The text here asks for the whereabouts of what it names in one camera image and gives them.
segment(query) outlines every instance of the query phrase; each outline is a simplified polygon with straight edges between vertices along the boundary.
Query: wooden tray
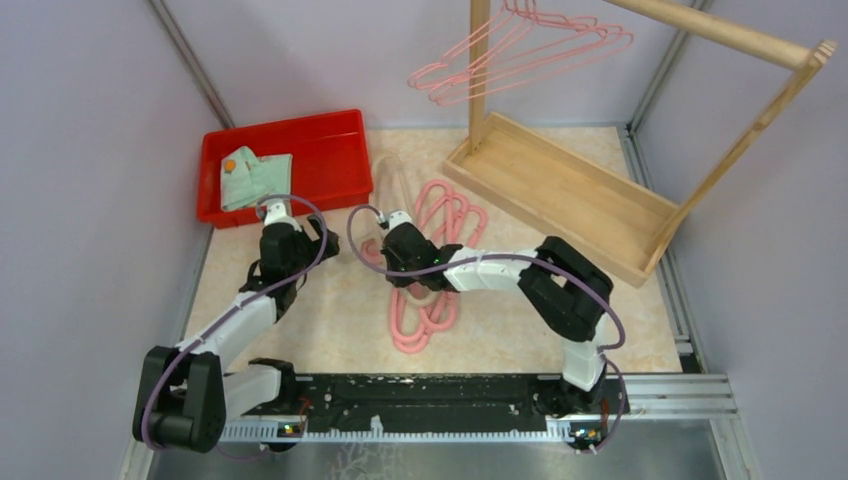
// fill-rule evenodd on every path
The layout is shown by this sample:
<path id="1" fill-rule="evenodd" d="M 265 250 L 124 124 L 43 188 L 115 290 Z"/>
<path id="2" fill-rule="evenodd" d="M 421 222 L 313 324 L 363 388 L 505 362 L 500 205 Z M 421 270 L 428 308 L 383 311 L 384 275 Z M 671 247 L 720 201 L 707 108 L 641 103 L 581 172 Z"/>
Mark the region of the wooden tray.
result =
<path id="1" fill-rule="evenodd" d="M 443 173 L 546 234 L 558 235 L 622 280 L 650 275 L 651 240 L 677 205 L 561 148 L 503 115 L 484 123 L 473 155 L 468 140 Z"/>

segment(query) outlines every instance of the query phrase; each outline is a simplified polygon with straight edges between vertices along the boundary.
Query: wooden rod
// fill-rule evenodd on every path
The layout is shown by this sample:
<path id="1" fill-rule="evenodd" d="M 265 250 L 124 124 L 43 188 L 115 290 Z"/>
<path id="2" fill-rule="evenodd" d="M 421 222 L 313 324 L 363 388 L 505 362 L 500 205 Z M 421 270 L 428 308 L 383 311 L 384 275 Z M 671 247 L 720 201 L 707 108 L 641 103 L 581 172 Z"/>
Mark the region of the wooden rod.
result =
<path id="1" fill-rule="evenodd" d="M 651 242 L 652 249 L 662 247 L 663 244 L 668 245 L 677 227 L 680 226 L 680 223 L 686 218 L 689 212 L 695 208 L 695 205 L 704 198 L 725 172 L 736 163 L 736 160 L 748 150 L 748 147 L 759 138 L 760 134 L 771 125 L 774 119 L 780 115 L 780 112 L 789 106 L 795 96 L 801 93 L 801 90 L 816 76 L 835 51 L 836 42 L 830 40 L 822 41 L 818 47 L 813 49 L 813 53 L 807 58 L 804 68 L 795 71 L 789 77 L 783 89 L 766 105 L 757 118 L 748 125 L 748 128 L 742 132 L 742 135 L 739 136 L 733 146 L 730 147 L 716 166 L 713 167 L 709 175 L 701 181 L 701 184 L 698 185 L 698 188 L 695 189 L 692 195 L 660 227 L 660 230 Z"/>
<path id="2" fill-rule="evenodd" d="M 489 21 L 491 12 L 490 0 L 471 0 L 471 34 L 480 30 Z M 480 39 L 471 46 L 468 52 L 469 64 L 489 50 L 489 28 L 483 28 L 471 39 L 473 42 Z M 477 95 L 468 101 L 468 154 L 473 155 L 483 143 L 483 122 L 486 120 L 486 69 L 482 68 L 476 72 L 475 78 L 471 80 L 471 95 Z"/>
<path id="3" fill-rule="evenodd" d="M 669 0 L 604 0 L 790 70 L 807 63 L 809 48 Z"/>

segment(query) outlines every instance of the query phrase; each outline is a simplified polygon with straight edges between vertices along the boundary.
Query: white wall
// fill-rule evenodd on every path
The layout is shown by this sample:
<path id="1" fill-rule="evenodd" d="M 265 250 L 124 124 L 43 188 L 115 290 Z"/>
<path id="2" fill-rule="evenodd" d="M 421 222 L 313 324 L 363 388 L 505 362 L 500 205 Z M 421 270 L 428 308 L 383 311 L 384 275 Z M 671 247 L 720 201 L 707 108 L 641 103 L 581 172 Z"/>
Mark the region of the white wall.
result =
<path id="1" fill-rule="evenodd" d="M 842 44 L 674 240 L 705 355 L 726 371 L 764 478 L 845 478 L 848 4 L 716 0 L 712 13 L 807 46 Z M 680 201 L 783 83 L 695 40 L 639 136 Z"/>
<path id="2" fill-rule="evenodd" d="M 500 4 L 492 0 L 493 9 Z M 361 108 L 371 127 L 467 121 L 467 104 L 437 107 L 406 79 L 468 35 L 468 0 L 169 5 L 239 125 L 342 108 Z M 673 29 L 601 0 L 539 0 L 539 8 L 622 23 L 636 42 L 582 70 L 493 95 L 489 106 L 536 125 L 630 120 Z"/>
<path id="3" fill-rule="evenodd" d="M 44 3 L 0 6 L 0 476 L 111 479 L 184 320 L 218 127 L 144 2 Z"/>

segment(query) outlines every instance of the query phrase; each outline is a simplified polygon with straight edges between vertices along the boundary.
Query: red plastic tray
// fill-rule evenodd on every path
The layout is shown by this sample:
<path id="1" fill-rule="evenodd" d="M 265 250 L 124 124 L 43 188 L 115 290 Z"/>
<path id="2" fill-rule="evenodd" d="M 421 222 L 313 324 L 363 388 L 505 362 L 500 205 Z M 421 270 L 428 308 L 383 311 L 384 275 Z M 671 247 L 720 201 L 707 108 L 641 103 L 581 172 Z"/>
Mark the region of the red plastic tray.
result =
<path id="1" fill-rule="evenodd" d="M 292 193 L 321 210 L 368 202 L 373 190 L 362 112 L 345 110 L 211 132 L 203 137 L 197 218 L 216 228 L 257 223 L 253 208 L 221 211 L 221 161 L 247 146 L 257 156 L 292 154 Z M 310 212 L 292 202 L 294 215 Z"/>

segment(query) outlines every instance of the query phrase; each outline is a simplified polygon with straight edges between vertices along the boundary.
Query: wooden rack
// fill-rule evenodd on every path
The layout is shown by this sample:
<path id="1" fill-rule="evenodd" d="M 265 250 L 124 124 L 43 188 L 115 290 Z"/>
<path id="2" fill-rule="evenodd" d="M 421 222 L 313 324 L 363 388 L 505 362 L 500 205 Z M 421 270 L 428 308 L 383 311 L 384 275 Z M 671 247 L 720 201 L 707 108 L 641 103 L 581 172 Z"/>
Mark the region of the wooden rack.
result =
<path id="1" fill-rule="evenodd" d="M 485 95 L 469 100 L 468 138 L 442 169 L 454 182 L 528 225 L 562 236 L 601 268 L 638 287 L 656 268 L 683 219 L 818 73 L 836 42 L 824 40 L 808 49 L 668 0 L 605 1 L 793 73 L 680 205 L 503 115 L 485 117 Z M 471 0 L 471 31 L 480 29 L 489 14 L 490 0 Z M 485 40 L 475 44 L 470 61 L 487 49 Z M 481 73 L 472 95 L 485 91 Z"/>

